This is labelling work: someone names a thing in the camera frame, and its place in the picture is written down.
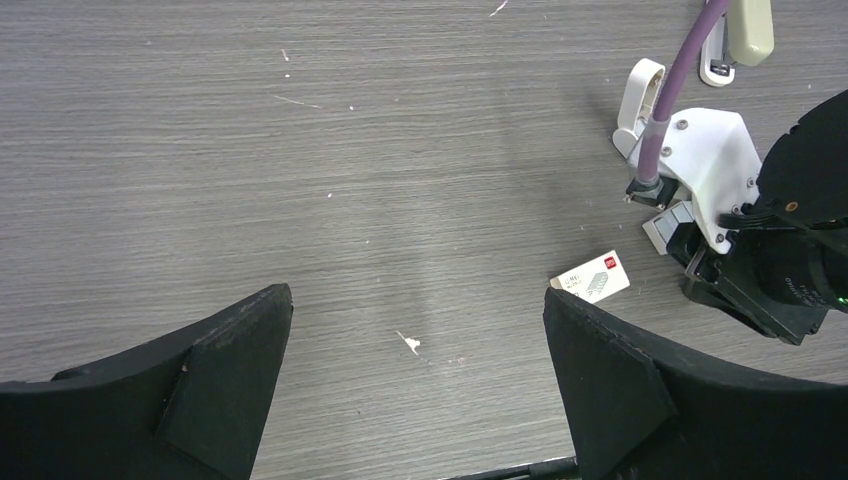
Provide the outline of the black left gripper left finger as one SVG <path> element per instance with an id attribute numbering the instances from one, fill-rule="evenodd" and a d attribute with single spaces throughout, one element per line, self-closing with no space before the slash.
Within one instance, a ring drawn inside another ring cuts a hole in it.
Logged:
<path id="1" fill-rule="evenodd" d="M 5 479 L 247 479 L 294 307 L 270 285 L 43 382 L 1 386 Z"/>

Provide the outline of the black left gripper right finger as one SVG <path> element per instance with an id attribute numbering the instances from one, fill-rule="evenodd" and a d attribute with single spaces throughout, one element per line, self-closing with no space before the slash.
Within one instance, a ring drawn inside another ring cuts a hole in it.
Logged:
<path id="1" fill-rule="evenodd" d="M 562 290 L 543 321 L 586 479 L 843 479 L 847 389 L 728 362 Z"/>

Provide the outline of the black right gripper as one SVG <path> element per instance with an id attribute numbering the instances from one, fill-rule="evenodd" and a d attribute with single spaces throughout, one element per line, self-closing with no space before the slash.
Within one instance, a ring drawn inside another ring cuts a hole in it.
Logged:
<path id="1" fill-rule="evenodd" d="M 684 295 L 757 333 L 799 345 L 831 311 L 847 311 L 847 256 L 802 231 L 733 234 L 714 251 L 695 223 L 679 225 L 667 252 L 684 268 Z"/>

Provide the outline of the white staple box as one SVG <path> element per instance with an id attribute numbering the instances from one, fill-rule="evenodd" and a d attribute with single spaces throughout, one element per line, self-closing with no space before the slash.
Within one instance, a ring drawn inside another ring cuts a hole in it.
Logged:
<path id="1" fill-rule="evenodd" d="M 550 286 L 595 304 L 630 286 L 615 250 L 608 251 L 550 279 Z"/>

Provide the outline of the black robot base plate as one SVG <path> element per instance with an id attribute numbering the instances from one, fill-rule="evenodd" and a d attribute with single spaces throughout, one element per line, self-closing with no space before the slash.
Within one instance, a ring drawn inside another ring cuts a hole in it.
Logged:
<path id="1" fill-rule="evenodd" d="M 549 459 L 507 468 L 450 477 L 448 480 L 568 480 L 580 479 L 575 457 Z"/>

